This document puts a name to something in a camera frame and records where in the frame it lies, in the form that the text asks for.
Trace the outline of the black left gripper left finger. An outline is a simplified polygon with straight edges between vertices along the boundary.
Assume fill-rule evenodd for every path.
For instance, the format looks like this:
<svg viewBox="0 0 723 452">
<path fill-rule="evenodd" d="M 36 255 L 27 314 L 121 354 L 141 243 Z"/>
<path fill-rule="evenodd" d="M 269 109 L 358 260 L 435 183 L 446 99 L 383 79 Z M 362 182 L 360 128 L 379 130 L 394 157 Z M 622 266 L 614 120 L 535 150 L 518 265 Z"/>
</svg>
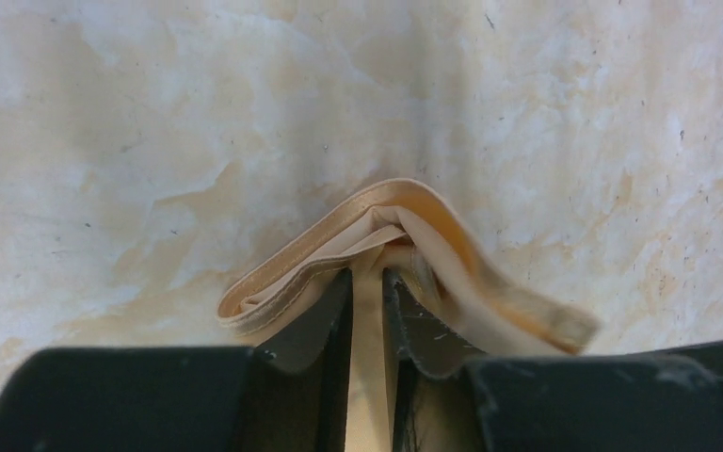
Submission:
<svg viewBox="0 0 723 452">
<path fill-rule="evenodd" d="M 352 277 L 258 347 L 47 348 L 0 395 L 0 451 L 341 451 Z"/>
</svg>

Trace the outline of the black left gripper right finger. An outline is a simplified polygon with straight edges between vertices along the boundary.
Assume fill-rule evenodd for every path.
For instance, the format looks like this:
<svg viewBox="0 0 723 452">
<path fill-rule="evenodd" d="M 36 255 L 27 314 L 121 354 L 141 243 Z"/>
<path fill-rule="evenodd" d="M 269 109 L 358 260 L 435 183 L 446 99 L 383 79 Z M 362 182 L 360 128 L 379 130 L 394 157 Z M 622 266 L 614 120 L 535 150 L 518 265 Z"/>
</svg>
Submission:
<svg viewBox="0 0 723 452">
<path fill-rule="evenodd" d="M 468 349 L 386 270 L 398 378 L 396 451 L 723 451 L 723 418 L 630 410 L 641 353 L 504 357 Z"/>
</svg>

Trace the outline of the orange cloth napkin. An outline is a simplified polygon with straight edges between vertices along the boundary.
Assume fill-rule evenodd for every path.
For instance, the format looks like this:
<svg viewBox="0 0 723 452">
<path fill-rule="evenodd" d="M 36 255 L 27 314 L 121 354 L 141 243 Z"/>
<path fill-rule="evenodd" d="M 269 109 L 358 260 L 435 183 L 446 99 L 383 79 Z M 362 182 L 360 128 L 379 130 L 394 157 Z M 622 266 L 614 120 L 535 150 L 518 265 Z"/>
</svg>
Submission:
<svg viewBox="0 0 723 452">
<path fill-rule="evenodd" d="M 384 323 L 386 270 L 468 349 L 496 356 L 575 355 L 599 329 L 595 317 L 521 287 L 483 255 L 456 212 L 411 179 L 369 186 L 232 285 L 217 315 L 259 346 L 314 307 L 341 270 L 353 278 L 348 451 L 394 442 L 394 365 Z"/>
</svg>

